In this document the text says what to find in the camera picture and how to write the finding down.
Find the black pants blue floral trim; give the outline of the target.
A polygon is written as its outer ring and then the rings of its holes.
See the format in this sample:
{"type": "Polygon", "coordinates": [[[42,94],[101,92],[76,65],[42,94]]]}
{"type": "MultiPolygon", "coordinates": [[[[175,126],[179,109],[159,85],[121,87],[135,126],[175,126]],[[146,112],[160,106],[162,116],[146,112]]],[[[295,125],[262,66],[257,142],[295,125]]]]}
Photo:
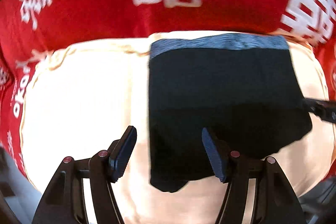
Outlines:
{"type": "Polygon", "coordinates": [[[252,159],[278,152],[312,129],[282,36],[221,34],[161,39],[150,48],[150,183],[174,193],[218,174],[202,141],[214,133],[252,159]]]}

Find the cream cushion cover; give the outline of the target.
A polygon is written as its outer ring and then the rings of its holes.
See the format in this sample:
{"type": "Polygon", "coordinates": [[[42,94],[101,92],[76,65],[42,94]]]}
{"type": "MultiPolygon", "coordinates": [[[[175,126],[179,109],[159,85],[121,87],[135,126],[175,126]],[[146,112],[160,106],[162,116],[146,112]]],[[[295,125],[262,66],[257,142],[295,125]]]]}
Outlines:
{"type": "Polygon", "coordinates": [[[226,186],[215,177],[176,193],[150,185],[148,62],[153,42],[223,38],[225,31],[176,31],[148,38],[76,43],[35,67],[24,100],[20,134],[26,174],[44,191],[66,156],[91,157],[132,125],[138,140],[114,187],[126,223],[213,223],[226,186]]]}

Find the red sofa cover white characters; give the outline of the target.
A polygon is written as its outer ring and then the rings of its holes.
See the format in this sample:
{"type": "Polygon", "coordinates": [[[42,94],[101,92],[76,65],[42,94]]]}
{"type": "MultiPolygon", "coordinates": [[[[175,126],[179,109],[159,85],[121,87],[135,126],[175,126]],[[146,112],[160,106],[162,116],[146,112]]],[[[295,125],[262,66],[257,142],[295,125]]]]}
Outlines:
{"type": "Polygon", "coordinates": [[[19,171],[23,98],[39,61],[88,40],[196,30],[300,38],[335,99],[335,0],[1,0],[1,144],[19,171]]]}

